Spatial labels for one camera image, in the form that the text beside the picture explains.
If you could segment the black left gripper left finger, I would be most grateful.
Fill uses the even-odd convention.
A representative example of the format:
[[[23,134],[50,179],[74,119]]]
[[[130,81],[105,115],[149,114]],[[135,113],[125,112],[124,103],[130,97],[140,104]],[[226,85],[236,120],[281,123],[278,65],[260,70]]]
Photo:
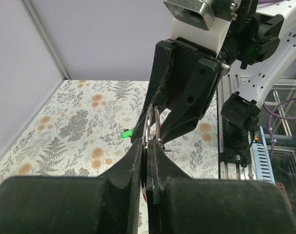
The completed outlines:
[[[13,176],[0,185],[0,234],[135,234],[143,145],[97,177]]]

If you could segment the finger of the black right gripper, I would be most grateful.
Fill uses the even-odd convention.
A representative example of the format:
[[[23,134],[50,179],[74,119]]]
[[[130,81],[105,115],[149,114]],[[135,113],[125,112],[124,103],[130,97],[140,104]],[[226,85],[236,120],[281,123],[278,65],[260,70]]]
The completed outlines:
[[[137,138],[142,138],[143,126],[147,110],[156,96],[159,88],[162,87],[166,81],[166,76],[170,71],[173,59],[175,57],[175,45],[172,40],[161,40],[156,44],[151,77],[144,104],[140,116],[137,120],[134,132],[131,136],[131,143]]]
[[[208,109],[221,78],[221,63],[201,58],[187,75],[185,86],[170,83],[166,108],[171,112],[160,128],[160,139],[167,143],[193,131]]]

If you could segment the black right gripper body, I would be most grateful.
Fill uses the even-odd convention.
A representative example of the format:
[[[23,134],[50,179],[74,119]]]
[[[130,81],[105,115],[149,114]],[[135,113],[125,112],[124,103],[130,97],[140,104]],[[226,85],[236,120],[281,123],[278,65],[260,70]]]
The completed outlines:
[[[218,55],[182,37],[171,43],[175,46],[171,80],[220,80],[225,54]]]

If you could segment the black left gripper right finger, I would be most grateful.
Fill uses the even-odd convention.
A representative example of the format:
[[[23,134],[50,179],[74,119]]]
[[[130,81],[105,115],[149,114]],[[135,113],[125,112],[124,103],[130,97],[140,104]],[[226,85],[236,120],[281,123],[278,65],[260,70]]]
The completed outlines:
[[[193,179],[157,140],[146,149],[149,233],[296,234],[275,185],[265,181]]]

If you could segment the silver metal keyring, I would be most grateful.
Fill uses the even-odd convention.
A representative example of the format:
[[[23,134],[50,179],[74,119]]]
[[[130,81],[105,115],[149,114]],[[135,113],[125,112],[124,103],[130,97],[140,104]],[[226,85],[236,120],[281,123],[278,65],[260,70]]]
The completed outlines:
[[[142,145],[144,149],[148,148],[149,145],[149,136],[150,136],[150,129],[152,124],[152,120],[155,119],[156,123],[156,140],[158,140],[159,143],[162,143],[162,139],[160,138],[160,114],[158,107],[154,104],[151,104],[147,110],[145,122],[144,122],[144,128],[143,128],[143,135],[142,135]]]

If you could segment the green key tag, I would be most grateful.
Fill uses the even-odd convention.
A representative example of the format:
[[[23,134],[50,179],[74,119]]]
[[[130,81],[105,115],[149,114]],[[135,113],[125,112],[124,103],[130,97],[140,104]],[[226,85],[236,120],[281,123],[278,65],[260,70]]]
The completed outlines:
[[[133,132],[134,132],[133,129],[126,129],[120,133],[120,138],[125,139],[128,137],[131,137],[133,135]]]

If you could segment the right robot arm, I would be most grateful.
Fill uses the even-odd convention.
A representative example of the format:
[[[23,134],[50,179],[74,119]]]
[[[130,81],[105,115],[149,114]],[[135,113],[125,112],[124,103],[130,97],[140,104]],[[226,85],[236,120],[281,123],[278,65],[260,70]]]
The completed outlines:
[[[148,141],[152,111],[170,113],[156,138],[167,143],[195,129],[235,61],[255,66],[224,103],[226,160],[246,167],[247,135],[274,81],[296,59],[296,0],[166,0],[170,38],[156,44],[144,106],[131,140]]]

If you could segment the floral patterned table mat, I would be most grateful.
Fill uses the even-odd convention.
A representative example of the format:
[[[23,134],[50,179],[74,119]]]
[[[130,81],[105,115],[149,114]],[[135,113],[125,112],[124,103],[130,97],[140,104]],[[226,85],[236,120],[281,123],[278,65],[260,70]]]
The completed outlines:
[[[96,177],[131,146],[148,81],[64,81],[0,160],[0,185],[13,176]],[[165,144],[192,178],[218,179],[217,97],[196,128]]]

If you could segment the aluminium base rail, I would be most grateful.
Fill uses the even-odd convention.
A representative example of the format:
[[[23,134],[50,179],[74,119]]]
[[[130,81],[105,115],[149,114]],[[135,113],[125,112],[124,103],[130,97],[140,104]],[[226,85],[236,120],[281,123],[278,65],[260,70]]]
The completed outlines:
[[[219,178],[225,180],[257,179],[249,131],[260,109],[242,97],[241,85],[239,75],[225,75],[217,89]]]

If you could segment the left aluminium frame post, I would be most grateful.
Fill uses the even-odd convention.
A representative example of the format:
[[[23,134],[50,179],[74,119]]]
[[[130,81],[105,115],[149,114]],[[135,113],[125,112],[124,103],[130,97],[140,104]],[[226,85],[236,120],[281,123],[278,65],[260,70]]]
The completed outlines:
[[[67,71],[65,62],[59,53],[57,47],[55,46],[53,40],[51,39],[44,23],[42,22],[39,14],[37,13],[31,0],[20,0],[22,6],[24,7],[28,17],[33,23],[37,33],[39,34],[43,44],[45,45],[48,53],[50,54],[55,66],[57,67],[63,80],[71,80],[70,74]]]

